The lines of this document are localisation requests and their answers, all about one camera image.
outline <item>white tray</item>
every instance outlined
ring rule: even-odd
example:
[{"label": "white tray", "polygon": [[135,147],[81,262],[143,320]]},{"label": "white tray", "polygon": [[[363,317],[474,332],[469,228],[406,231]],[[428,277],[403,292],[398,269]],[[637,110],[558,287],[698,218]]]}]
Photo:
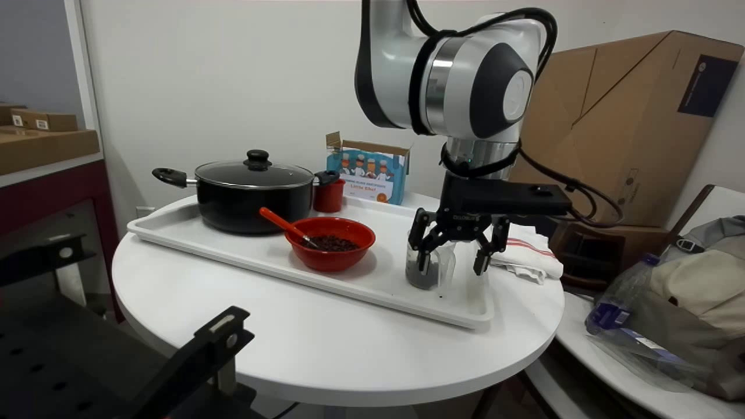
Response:
[{"label": "white tray", "polygon": [[337,275],[318,275],[307,269],[296,257],[285,235],[242,237],[208,228],[200,221],[195,197],[166,212],[135,218],[128,224],[128,231],[138,233],[144,242],[260,273],[274,278],[470,330],[490,328],[493,319],[493,297],[490,295],[486,284],[490,269],[483,277],[473,275],[473,245],[454,246],[459,262],[447,291],[419,291],[406,278],[408,231],[415,217],[413,207],[346,197],[344,210],[335,217],[363,221],[377,235],[365,257]]}]

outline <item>red spoon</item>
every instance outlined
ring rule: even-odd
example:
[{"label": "red spoon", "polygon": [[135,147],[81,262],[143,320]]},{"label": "red spoon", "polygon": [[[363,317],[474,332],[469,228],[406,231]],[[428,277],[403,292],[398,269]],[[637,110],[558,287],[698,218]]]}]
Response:
[{"label": "red spoon", "polygon": [[307,237],[301,228],[296,228],[296,224],[282,218],[277,212],[273,212],[268,207],[258,207],[258,213],[263,218],[268,218],[271,224],[274,224],[280,231],[301,237],[307,246],[321,249],[312,237]]}]

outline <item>pot lid knob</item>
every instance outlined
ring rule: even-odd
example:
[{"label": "pot lid knob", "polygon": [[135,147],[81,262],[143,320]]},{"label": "pot lid knob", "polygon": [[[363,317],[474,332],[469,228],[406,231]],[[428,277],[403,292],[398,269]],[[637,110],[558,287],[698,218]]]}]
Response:
[{"label": "pot lid knob", "polygon": [[250,148],[247,161],[250,169],[268,169],[271,163],[271,154],[263,148]]}]

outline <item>black cooking pot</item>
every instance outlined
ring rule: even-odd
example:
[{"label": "black cooking pot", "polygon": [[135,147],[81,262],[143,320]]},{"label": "black cooking pot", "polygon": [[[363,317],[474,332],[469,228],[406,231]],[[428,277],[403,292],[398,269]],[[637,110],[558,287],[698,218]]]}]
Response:
[{"label": "black cooking pot", "polygon": [[247,161],[206,163],[195,167],[195,178],[187,173],[156,167],[154,176],[181,185],[195,181],[202,221],[216,231],[237,235],[273,235],[280,228],[258,213],[271,207],[289,221],[302,218],[312,210],[314,184],[329,184],[335,173],[310,173],[271,163],[271,154],[251,148]]}]

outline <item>chair armrest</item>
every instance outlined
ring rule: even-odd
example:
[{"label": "chair armrest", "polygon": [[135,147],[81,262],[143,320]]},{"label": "chair armrest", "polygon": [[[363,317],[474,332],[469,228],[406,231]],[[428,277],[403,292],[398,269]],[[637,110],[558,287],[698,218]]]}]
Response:
[{"label": "chair armrest", "polygon": [[83,235],[59,235],[44,245],[18,249],[0,257],[0,287],[24,281],[34,275],[54,273],[59,267],[90,257],[83,249]]},{"label": "chair armrest", "polygon": [[123,416],[166,416],[222,368],[232,363],[236,354],[253,339],[253,334],[242,328],[247,317],[250,312],[228,306],[195,330],[194,339],[164,365]]}]

